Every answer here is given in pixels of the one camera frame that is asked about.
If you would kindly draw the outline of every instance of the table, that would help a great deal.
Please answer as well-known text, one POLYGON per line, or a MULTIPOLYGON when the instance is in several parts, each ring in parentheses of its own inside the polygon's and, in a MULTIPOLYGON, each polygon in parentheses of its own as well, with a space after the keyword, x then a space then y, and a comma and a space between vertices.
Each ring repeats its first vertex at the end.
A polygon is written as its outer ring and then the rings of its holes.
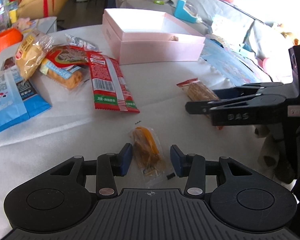
MULTIPOLYGON (((56 44, 66 42, 65 33, 97 44, 104 54, 112 56, 100 25, 52 33, 56 44)), ((17 46, 0 53, 0 68, 17 46)), ((165 154, 177 144, 184 153, 201 154, 212 161, 226 155, 259 170, 257 158, 263 140, 254 137, 250 126, 218 131, 208 118, 185 111, 188 98, 177 83, 198 77, 212 89, 232 86, 205 61, 123 65, 121 70, 140 114, 94 109, 90 82, 77 93, 69 93, 48 77, 34 75, 33 84, 52 108, 0 133, 0 238, 11 230, 3 211, 8 192, 74 155, 92 160, 119 152, 130 141, 129 132, 137 122, 155 130, 165 154)), ((216 187, 215 177, 210 177, 206 192, 216 187)), ((118 192, 124 187, 143 187, 141 172, 133 163, 127 176, 115 181, 118 192)), ((155 187, 183 190, 185 183, 186 178, 173 178, 155 187)), ((87 178, 86 188, 95 191, 94 178, 87 178)))

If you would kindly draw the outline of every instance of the open cardboard box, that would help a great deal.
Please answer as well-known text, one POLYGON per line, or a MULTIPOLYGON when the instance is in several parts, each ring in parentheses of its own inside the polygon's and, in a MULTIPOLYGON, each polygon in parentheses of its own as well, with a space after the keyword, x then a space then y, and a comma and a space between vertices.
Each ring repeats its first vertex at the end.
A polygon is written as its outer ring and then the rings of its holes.
POLYGON ((139 9, 105 9, 102 31, 121 65, 196 61, 205 40, 168 13, 139 9))

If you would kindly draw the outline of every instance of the blue packaged cookie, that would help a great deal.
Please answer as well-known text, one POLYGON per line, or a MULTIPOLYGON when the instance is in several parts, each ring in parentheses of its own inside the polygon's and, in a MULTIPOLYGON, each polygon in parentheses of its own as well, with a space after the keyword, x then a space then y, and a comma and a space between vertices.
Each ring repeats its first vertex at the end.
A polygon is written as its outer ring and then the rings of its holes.
POLYGON ((11 58, 6 60, 3 69, 0 72, 0 132, 51 108, 29 81, 22 80, 11 58))

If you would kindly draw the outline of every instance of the dark red package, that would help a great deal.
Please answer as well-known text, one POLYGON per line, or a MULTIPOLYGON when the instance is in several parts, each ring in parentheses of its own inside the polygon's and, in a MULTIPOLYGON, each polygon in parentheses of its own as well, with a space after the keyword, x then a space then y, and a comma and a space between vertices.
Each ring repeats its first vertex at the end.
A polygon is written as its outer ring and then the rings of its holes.
POLYGON ((124 81, 119 63, 108 56, 87 51, 96 109, 139 113, 124 81))

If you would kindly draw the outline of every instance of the yellow chair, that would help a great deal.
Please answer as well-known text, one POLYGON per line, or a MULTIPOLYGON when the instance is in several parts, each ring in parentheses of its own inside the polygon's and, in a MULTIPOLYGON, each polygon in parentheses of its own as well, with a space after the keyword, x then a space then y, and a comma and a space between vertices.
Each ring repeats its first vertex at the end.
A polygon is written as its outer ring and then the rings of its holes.
POLYGON ((48 16, 58 16, 68 0, 22 0, 17 10, 18 18, 41 19, 48 16))

